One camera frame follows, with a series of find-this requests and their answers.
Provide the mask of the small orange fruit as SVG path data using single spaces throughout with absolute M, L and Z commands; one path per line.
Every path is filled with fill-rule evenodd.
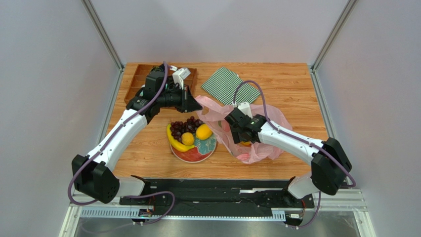
M 193 146 L 194 145 L 194 135 L 190 132 L 185 132 L 181 135 L 181 142 L 186 146 Z

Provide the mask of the yellow lemon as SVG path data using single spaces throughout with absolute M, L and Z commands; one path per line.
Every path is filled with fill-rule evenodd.
M 196 130 L 196 138 L 200 140 L 206 140 L 212 136 L 212 130 L 206 125 L 200 125 Z

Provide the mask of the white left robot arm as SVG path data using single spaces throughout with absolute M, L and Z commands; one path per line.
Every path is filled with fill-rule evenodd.
M 115 197 L 138 198 L 142 195 L 145 179 L 118 178 L 113 170 L 128 145 L 161 108 L 174 108 L 181 113 L 202 109 L 187 84 L 190 74 L 188 68 L 164 64 L 150 71 L 144 85 L 128 102 L 119 122 L 107 136 L 87 155 L 73 158 L 73 178 L 68 187 L 72 203 L 81 204 L 73 198 L 73 190 L 91 197 L 90 203 L 109 203 Z

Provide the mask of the yellow pear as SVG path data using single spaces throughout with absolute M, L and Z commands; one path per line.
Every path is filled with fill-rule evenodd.
M 240 145 L 244 147 L 250 147 L 252 145 L 252 142 L 240 142 Z

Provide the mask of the pink plastic bag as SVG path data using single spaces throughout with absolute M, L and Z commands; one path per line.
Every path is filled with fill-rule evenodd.
M 229 124 L 225 120 L 232 112 L 233 106 L 221 106 L 206 96 L 197 96 L 196 100 L 203 107 L 202 111 L 197 112 L 199 119 L 207 124 L 218 143 L 225 146 L 228 152 L 242 163 L 252 164 L 265 158 L 276 159 L 284 152 L 280 148 L 262 143 L 235 144 Z

